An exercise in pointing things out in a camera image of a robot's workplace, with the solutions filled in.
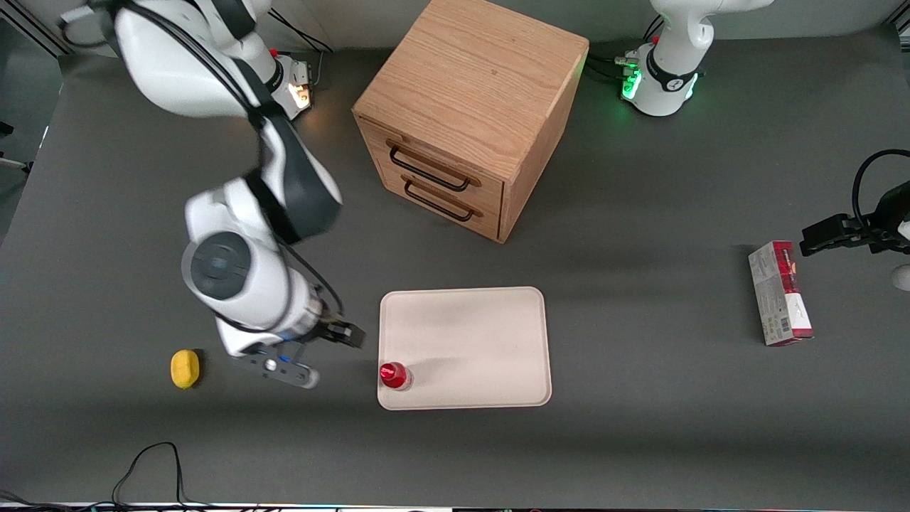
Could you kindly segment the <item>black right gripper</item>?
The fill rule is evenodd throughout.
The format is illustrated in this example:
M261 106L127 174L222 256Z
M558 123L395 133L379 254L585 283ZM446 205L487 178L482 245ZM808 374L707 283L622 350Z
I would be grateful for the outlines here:
M294 343L306 344L312 341L323 340L331 343L340 343L360 349L366 340L366 333L355 324L343 321L343 317L332 311L328 302L321 301L321 312L316 323L305 333L296 334Z

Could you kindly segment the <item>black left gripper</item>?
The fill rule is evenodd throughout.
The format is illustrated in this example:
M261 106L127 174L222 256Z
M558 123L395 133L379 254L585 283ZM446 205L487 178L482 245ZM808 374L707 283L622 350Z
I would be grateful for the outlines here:
M872 254L900 252L909 254L908 235L900 233L900 226L908 223L909 181L887 191L869 214L869 225L864 216L854 217L838 213L802 230L800 241L802 256L825 252L836 247L862 247L869 245ZM872 242L862 229L874 234Z

